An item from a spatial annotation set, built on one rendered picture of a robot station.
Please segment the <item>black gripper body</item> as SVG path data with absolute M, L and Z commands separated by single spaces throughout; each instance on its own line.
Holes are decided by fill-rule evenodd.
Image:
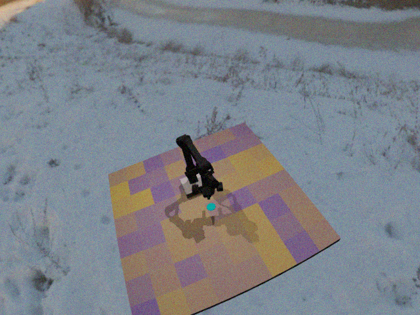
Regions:
M 205 182 L 202 182 L 202 185 L 208 186 Z M 200 192 L 202 193 L 202 186 L 198 187 L 198 184 L 197 185 L 192 185 L 192 194 L 198 194 L 199 193 L 198 190 L 200 190 Z M 218 192 L 223 191 L 222 182 L 219 183 L 219 186 L 217 187 L 217 191 Z

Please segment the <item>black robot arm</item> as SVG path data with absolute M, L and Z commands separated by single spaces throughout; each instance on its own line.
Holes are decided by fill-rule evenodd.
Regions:
M 207 161 L 204 157 L 200 155 L 194 144 L 190 135 L 182 135 L 176 138 L 176 144 L 182 149 L 184 158 L 186 161 L 186 172 L 184 173 L 188 178 L 190 184 L 198 182 L 197 174 L 201 176 L 201 181 L 205 182 L 208 186 L 202 185 L 202 195 L 203 197 L 211 197 L 214 195 L 214 189 L 219 186 L 218 180 L 212 175 L 214 173 L 214 168 L 211 163 Z M 192 157 L 196 162 L 196 166 L 192 161 Z M 209 171 L 211 169 L 211 171 Z

